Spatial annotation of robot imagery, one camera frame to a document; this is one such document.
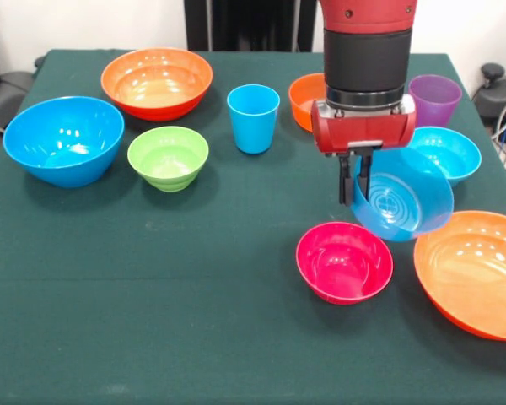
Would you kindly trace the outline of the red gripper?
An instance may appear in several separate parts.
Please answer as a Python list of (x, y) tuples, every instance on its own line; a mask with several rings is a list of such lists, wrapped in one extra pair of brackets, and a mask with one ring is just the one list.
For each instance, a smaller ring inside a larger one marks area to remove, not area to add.
[[(331, 108), (325, 100), (311, 107), (312, 131), (316, 147), (323, 154), (345, 154), (363, 148), (399, 149), (406, 147), (415, 131), (417, 111), (414, 99), (404, 94), (400, 103), (377, 111), (349, 111)], [(348, 155), (339, 155), (339, 203), (353, 201), (353, 178)], [(369, 198), (373, 156), (363, 154), (358, 184)]]

